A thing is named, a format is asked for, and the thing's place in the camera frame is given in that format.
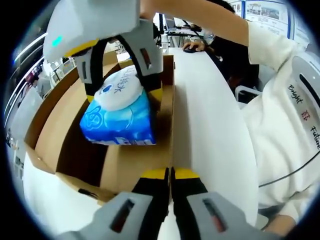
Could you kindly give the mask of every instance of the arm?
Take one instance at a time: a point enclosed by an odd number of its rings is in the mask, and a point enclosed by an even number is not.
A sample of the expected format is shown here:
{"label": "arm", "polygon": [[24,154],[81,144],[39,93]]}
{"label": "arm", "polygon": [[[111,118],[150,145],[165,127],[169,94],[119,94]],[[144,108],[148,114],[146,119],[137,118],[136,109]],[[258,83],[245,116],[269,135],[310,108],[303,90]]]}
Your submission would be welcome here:
{"label": "arm", "polygon": [[140,4],[144,18],[152,19],[156,12],[170,14],[211,30],[221,38],[249,44],[247,21],[207,0],[141,0]]}
{"label": "arm", "polygon": [[306,190],[294,194],[265,231],[286,236],[308,209],[308,206],[317,194],[318,187],[319,183],[315,183]]}

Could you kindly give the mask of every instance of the wet wipes package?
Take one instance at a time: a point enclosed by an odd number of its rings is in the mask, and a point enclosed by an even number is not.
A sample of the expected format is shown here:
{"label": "wet wipes package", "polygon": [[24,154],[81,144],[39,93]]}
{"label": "wet wipes package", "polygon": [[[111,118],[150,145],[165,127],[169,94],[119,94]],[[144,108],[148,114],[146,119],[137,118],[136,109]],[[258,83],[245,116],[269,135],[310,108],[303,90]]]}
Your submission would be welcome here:
{"label": "wet wipes package", "polygon": [[81,121],[84,136],[104,145],[154,145],[153,113],[134,65],[110,75]]}

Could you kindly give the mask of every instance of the brown cardboard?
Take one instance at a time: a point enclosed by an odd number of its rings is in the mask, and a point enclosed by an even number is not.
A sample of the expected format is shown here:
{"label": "brown cardboard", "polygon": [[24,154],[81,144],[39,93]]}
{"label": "brown cardboard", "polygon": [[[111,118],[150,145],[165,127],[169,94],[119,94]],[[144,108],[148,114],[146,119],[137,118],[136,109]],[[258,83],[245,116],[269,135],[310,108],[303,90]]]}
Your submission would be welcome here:
{"label": "brown cardboard", "polygon": [[[125,64],[105,53],[105,78]],[[27,131],[25,144],[32,164],[56,174],[80,193],[107,202],[131,191],[146,170],[172,166],[174,63],[164,57],[162,100],[156,120],[156,145],[104,146],[87,141],[79,122],[89,102],[76,70],[71,71],[43,101]]]}

